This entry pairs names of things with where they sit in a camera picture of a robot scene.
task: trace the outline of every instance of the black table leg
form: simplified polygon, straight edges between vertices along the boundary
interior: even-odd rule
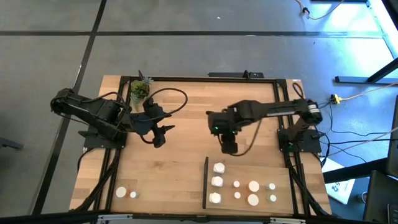
[[[398,78],[384,78],[386,75],[398,68],[398,58],[394,59],[388,65],[377,71],[370,77],[345,77],[337,76],[335,81],[337,83],[355,83],[355,84],[382,84],[388,85],[398,82]]]
[[[0,147],[11,147],[13,149],[22,149],[23,145],[5,138],[0,138]]]
[[[365,164],[359,164],[351,167],[345,167],[329,172],[323,173],[325,183],[334,183],[339,181],[345,181],[360,177],[366,177],[371,175],[372,170],[377,170],[383,174],[386,173],[387,158],[378,159]]]

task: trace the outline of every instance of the metal stand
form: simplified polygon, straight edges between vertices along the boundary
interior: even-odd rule
[[[397,68],[398,68],[398,58],[395,58],[392,62],[390,62],[388,65],[384,66],[382,69],[377,71],[375,74],[373,74],[369,78],[337,76],[337,77],[335,77],[335,81],[337,83],[388,85],[388,84],[398,82],[398,78],[384,78],[386,75],[390,74]]]
[[[13,149],[22,149],[23,145],[16,143],[14,141],[5,139],[5,138],[0,138],[0,148],[2,147],[11,147]]]

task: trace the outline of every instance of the white object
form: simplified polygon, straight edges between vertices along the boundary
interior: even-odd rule
[[[257,195],[255,194],[251,194],[248,196],[248,203],[251,206],[256,206],[259,204],[259,197],[257,197]]]
[[[225,171],[224,164],[217,162],[216,164],[214,164],[213,171],[217,174],[224,174]]]
[[[270,202],[276,202],[276,196],[275,195],[270,195],[267,199]]]
[[[209,195],[209,201],[211,203],[221,203],[221,195],[218,193],[211,193]]]
[[[257,192],[257,191],[259,191],[259,189],[260,189],[260,185],[257,181],[254,181],[254,180],[250,181],[249,190],[251,192]]]
[[[270,184],[267,186],[267,189],[268,189],[268,190],[275,190],[275,188],[276,188],[276,186],[275,186],[275,184],[273,184],[273,183],[270,183]]]
[[[239,199],[239,198],[241,198],[241,193],[239,193],[239,192],[235,192],[235,194],[234,194],[234,198],[236,198],[236,199]]]
[[[233,185],[235,188],[238,188],[241,184],[239,183],[239,181],[235,180]]]
[[[130,193],[130,197],[131,197],[131,198],[138,198],[138,195],[139,195],[139,194],[138,194],[137,192],[131,192],[131,193]]]
[[[342,165],[338,164],[337,162],[327,159],[325,165],[322,167],[322,172],[328,172],[335,169],[344,168]],[[326,192],[329,196],[336,199],[337,201],[347,204],[349,195],[354,187],[355,179],[340,181],[330,184],[325,184]]]
[[[118,198],[122,198],[126,196],[126,194],[127,194],[127,189],[125,187],[119,187],[118,189],[116,189],[116,196]]]
[[[215,187],[222,187],[223,186],[223,179],[221,177],[213,177],[211,178],[211,184]]]

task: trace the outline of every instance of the yellow connector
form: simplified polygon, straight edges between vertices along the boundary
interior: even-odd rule
[[[331,103],[333,103],[333,104],[340,104],[340,102],[342,101],[342,98],[339,97],[337,94],[332,94],[332,95],[330,96],[330,101],[331,101]]]

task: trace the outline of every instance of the yellow cable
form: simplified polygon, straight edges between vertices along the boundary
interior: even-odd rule
[[[383,88],[387,88],[387,87],[390,87],[390,86],[393,86],[393,85],[396,85],[396,84],[398,84],[398,82],[392,83],[392,84],[390,84],[390,85],[386,85],[386,86],[383,86],[383,87],[380,87],[380,88],[377,88],[377,89],[374,89],[374,90],[366,91],[366,92],[364,92],[364,93],[361,93],[361,94],[358,94],[358,95],[354,95],[354,96],[351,96],[351,97],[348,97],[348,98],[341,98],[341,97],[340,97],[339,100],[340,100],[340,101],[343,101],[343,100],[352,100],[353,98],[356,98],[356,97],[359,97],[359,96],[363,96],[363,95],[368,94],[368,93],[370,93],[370,92],[373,92],[373,91],[376,91],[376,90],[381,90],[381,89],[383,89]]]

